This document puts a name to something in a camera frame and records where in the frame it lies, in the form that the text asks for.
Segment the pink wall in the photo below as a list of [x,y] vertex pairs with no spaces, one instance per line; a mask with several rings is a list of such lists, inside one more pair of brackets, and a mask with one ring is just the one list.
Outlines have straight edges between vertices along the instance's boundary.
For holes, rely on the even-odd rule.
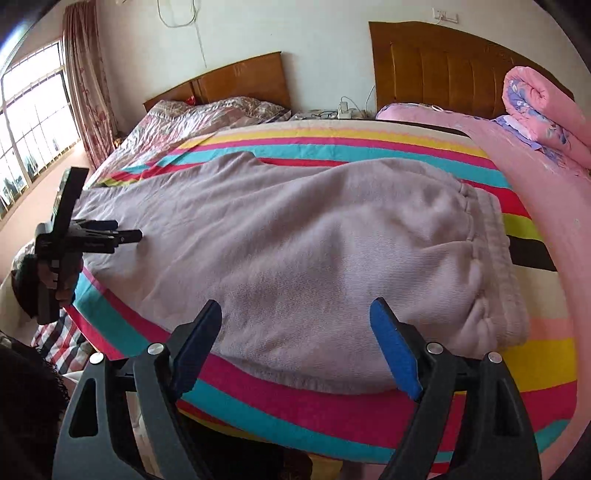
[[8,220],[0,223],[0,281],[10,272],[14,255],[33,238],[37,225],[49,220],[64,170],[68,167],[89,166],[82,142],[79,142],[35,182],[34,188],[28,192]]

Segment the black hair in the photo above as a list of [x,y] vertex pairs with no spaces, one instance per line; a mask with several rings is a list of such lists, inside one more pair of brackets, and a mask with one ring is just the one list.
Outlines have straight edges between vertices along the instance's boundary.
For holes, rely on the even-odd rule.
[[38,350],[8,339],[0,343],[0,471],[48,480],[68,392]]

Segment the striped bedsheet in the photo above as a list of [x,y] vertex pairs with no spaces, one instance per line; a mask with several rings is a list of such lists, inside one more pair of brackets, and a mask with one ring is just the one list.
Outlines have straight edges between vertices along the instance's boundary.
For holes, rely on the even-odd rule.
[[[284,166],[335,166],[399,157],[425,161],[499,198],[511,258],[531,317],[525,345],[502,352],[543,451],[562,432],[576,405],[571,322],[558,274],[535,225],[503,174],[458,131],[369,121],[267,124],[193,138],[154,164],[104,179],[118,186],[190,168],[222,154],[248,150]],[[124,305],[85,271],[69,310],[84,335],[110,358],[137,354],[169,335]],[[459,431],[465,396],[455,396],[434,471],[445,471]],[[256,379],[210,355],[180,408],[218,431],[331,458],[387,463],[414,404],[399,391],[333,395]]]

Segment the window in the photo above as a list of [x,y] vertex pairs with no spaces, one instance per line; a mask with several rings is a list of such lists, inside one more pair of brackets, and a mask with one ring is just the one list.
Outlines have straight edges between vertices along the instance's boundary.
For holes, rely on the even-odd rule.
[[58,42],[10,68],[2,78],[0,218],[47,166],[78,142]]

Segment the curtain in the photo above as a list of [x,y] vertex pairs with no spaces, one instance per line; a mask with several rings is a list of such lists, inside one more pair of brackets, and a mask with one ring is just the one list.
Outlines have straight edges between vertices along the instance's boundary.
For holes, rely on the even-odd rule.
[[89,160],[98,168],[113,151],[117,125],[100,53],[95,0],[66,7],[63,28],[72,110]]

